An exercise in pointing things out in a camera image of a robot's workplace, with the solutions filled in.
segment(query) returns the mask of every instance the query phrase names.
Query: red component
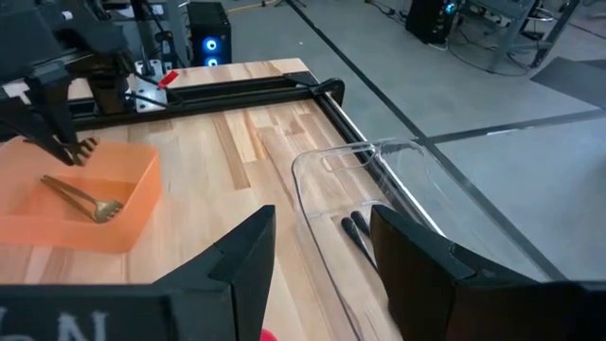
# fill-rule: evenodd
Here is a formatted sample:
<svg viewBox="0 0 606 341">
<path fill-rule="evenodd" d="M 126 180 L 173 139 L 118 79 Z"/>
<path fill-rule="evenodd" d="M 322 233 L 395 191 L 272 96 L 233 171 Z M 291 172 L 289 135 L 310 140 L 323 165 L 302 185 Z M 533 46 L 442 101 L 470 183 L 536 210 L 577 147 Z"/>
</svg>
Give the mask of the red component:
<svg viewBox="0 0 606 341">
<path fill-rule="evenodd" d="M 277 339 L 270 331 L 262 330 L 260 341 L 277 341 Z"/>
<path fill-rule="evenodd" d="M 167 87 L 167 85 L 171 84 L 172 81 L 174 81 L 177 77 L 179 77 L 179 74 L 175 70 L 172 70 L 166 76 L 164 76 L 164 78 L 160 82 L 158 82 L 158 84 L 160 85 L 160 88 L 164 89 L 165 87 Z"/>
</svg>

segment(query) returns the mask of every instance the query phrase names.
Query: wooden tabletop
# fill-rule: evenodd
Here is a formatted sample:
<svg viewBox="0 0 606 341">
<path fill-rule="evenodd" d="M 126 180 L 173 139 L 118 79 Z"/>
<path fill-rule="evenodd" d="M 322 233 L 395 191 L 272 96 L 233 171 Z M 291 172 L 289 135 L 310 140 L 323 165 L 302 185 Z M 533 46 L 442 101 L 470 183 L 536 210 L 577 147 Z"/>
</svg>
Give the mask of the wooden tabletop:
<svg viewBox="0 0 606 341">
<path fill-rule="evenodd" d="M 292 59 L 190 68 L 181 71 L 172 86 L 295 71 L 307 71 L 307 67 Z M 22 85 L 8 88 L 13 95 L 22 91 Z M 85 83 L 76 82 L 70 96 L 91 95 Z M 276 266 L 264 327 L 283 341 L 355 340 L 351 325 L 364 340 L 400 339 L 386 312 L 381 283 L 366 272 L 343 272 L 332 279 L 337 294 L 309 229 L 301 227 L 294 210 L 294 158 L 309 150 L 344 144 L 312 100 L 82 135 L 147 143 L 159 151 L 164 191 L 141 237 L 122 255 L 0 245 L 0 282 L 153 282 L 200 254 L 259 207 L 276 205 Z M 359 180 L 361 187 L 373 190 L 369 178 Z M 331 252 L 339 266 L 347 268 L 350 261 L 364 261 L 350 245 L 343 245 L 343 240 L 324 242 L 334 242 Z"/>
</svg>

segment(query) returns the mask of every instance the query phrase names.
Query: concrete floor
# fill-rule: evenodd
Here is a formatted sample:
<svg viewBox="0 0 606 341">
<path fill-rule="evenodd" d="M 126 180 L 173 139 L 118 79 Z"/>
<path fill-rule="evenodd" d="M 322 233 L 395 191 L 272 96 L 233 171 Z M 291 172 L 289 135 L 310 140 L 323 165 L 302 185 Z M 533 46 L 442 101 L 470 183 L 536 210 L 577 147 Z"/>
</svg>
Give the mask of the concrete floor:
<svg viewBox="0 0 606 341">
<path fill-rule="evenodd" d="M 428 136 L 600 109 L 530 81 L 536 70 L 499 77 L 473 69 L 449 52 L 423 45 L 362 0 L 304 1 L 316 26 Z M 228 9 L 254 3 L 223 2 Z M 319 80 L 345 81 L 345 109 L 368 139 L 414 137 L 290 7 L 248 9 L 229 17 L 234 62 L 301 58 Z M 584 23 L 583 18 L 574 23 Z M 473 49 L 463 46 L 461 52 L 487 63 L 488 55 Z M 556 56 L 606 59 L 606 40 L 569 27 L 547 62 Z M 512 64 L 503 67 L 515 70 Z M 437 147 L 566 277 L 605 279 L 604 128 L 606 120 L 595 119 Z M 451 239 L 548 279 L 435 160 L 428 167 L 446 198 L 420 172 L 401 176 Z"/>
</svg>

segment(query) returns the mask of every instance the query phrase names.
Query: black stand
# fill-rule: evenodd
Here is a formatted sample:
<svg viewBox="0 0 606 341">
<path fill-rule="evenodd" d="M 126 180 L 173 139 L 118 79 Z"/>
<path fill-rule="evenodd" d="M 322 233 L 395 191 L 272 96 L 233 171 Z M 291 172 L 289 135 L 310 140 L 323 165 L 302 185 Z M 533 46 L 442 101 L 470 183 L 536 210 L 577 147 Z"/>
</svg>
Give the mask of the black stand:
<svg viewBox="0 0 606 341">
<path fill-rule="evenodd" d="M 303 2 L 301 2 L 301 0 L 280 0 L 280 1 L 278 1 L 278 2 L 277 2 L 277 4 L 275 4 L 275 5 L 274 5 L 274 7 L 279 7 L 279 6 L 282 6 L 282 5 L 284 5 L 285 3 L 287 3 L 288 1 L 294 1 L 294 3 L 295 3 L 297 6 L 300 6 L 300 7 L 302 7 L 302 8 L 305 8 L 305 7 L 307 6 L 307 5 L 305 5 Z"/>
</svg>

